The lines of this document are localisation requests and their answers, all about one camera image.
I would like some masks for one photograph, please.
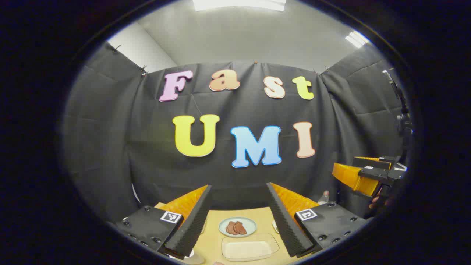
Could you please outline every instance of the pink letter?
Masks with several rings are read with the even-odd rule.
[[[312,148],[311,143],[311,127],[312,124],[308,122],[300,122],[293,124],[293,127],[298,131],[299,151],[296,156],[299,158],[306,158],[313,156],[316,151]]]
[[[185,77],[188,79],[192,78],[193,72],[188,70],[184,72],[165,75],[165,86],[163,88],[163,94],[162,96],[160,96],[159,101],[164,102],[176,100],[178,98],[178,94],[175,93],[175,89],[178,89],[178,91],[183,90],[183,88],[185,87],[185,82],[187,81]]]

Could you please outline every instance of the white wall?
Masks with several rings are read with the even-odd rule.
[[[137,22],[132,23],[108,40],[113,47],[149,73],[177,64]]]

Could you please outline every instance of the table surface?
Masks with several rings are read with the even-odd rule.
[[[165,205],[159,202],[155,207],[161,207]],[[257,233],[269,233],[275,238],[280,249],[272,254],[272,256],[248,262],[231,262],[228,261],[222,255],[221,242],[226,237],[219,231],[219,223],[224,219],[230,217],[247,217],[252,219],[257,224],[257,230],[252,234]],[[288,251],[281,240],[280,234],[278,234],[273,225],[273,215],[271,214],[270,207],[247,209],[247,210],[209,210],[208,216],[206,217],[206,227],[203,233],[198,238],[195,247],[193,248],[195,253],[201,255],[205,262],[202,265],[213,265],[214,262],[221,262],[224,265],[241,265],[241,264],[253,264],[253,265],[286,265],[302,258],[296,256],[290,257]],[[250,238],[251,235],[240,238],[241,241]]]

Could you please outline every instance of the black curtain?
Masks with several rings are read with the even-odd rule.
[[[141,204],[169,202],[206,184],[213,185],[213,209],[267,205],[261,192],[274,182],[316,200],[329,190],[358,215],[368,201],[352,196],[331,175],[334,162],[350,164],[354,156],[395,156],[402,140],[395,127],[400,102],[382,73],[394,71],[380,53],[365,45],[328,71],[315,72],[268,63],[227,62],[178,66],[142,75],[140,68],[109,45],[86,63],[72,88],[64,114],[65,161],[83,198],[102,218],[117,221]],[[237,72],[241,86],[211,91],[211,75]],[[169,73],[191,70],[179,97],[160,102]],[[265,76],[279,77],[286,95],[269,98]],[[312,100],[302,99],[292,79],[310,81]],[[191,115],[191,141],[204,140],[201,115],[220,117],[216,147],[205,157],[186,157],[175,147],[172,119]],[[316,154],[296,157],[293,124],[311,122]],[[247,126],[259,138],[265,126],[281,128],[278,165],[233,168],[236,142],[230,129]]]

